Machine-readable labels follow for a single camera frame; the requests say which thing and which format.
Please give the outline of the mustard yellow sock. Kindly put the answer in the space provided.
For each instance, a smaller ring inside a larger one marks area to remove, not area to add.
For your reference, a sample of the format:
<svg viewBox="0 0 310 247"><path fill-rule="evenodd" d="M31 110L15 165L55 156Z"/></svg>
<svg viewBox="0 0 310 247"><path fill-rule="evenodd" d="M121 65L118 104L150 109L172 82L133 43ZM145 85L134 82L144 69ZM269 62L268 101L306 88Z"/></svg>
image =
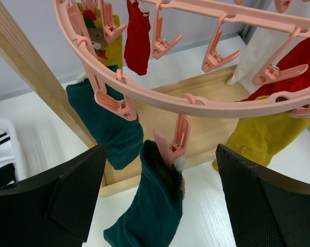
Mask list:
<svg viewBox="0 0 310 247"><path fill-rule="evenodd" d="M225 146L266 167L309 125L310 117L294 118L287 112L241 118Z"/></svg>

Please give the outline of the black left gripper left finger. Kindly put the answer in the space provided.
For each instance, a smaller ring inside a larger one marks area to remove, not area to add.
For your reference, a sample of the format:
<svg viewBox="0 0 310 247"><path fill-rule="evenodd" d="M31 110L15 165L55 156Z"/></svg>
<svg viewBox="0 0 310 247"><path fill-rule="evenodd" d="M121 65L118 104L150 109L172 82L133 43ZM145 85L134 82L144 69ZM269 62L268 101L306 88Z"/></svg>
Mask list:
<svg viewBox="0 0 310 247"><path fill-rule="evenodd" d="M97 145L0 189L0 246L82 246L105 163L106 149Z"/></svg>

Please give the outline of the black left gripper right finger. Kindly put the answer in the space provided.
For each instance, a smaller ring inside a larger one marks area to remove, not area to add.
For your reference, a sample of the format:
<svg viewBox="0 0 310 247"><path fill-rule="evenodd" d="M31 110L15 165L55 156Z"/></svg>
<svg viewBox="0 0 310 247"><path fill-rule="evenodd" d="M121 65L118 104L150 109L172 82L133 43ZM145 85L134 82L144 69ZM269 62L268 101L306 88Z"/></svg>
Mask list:
<svg viewBox="0 0 310 247"><path fill-rule="evenodd" d="M222 144L216 160L236 246L310 246L310 184Z"/></svg>

